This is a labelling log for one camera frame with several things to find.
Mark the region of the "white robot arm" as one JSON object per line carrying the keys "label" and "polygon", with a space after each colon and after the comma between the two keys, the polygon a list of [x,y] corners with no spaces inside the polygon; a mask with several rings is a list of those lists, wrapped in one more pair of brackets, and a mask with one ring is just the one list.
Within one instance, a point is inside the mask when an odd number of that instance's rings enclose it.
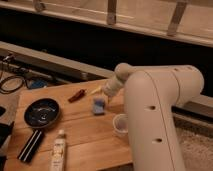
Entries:
{"label": "white robot arm", "polygon": [[186,171],[172,108],[200,95],[203,87],[203,75],[192,65],[121,63],[96,89],[108,97],[124,91],[134,171]]}

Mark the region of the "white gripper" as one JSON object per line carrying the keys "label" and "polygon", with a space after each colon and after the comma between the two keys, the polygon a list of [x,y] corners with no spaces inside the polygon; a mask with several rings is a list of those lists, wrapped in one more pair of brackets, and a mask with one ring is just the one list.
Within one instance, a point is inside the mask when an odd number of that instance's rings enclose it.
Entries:
{"label": "white gripper", "polygon": [[103,91],[103,93],[108,96],[107,103],[110,104],[112,97],[114,97],[123,86],[124,82],[116,76],[113,76],[108,79],[102,87],[99,86],[92,90],[89,95],[100,94]]}

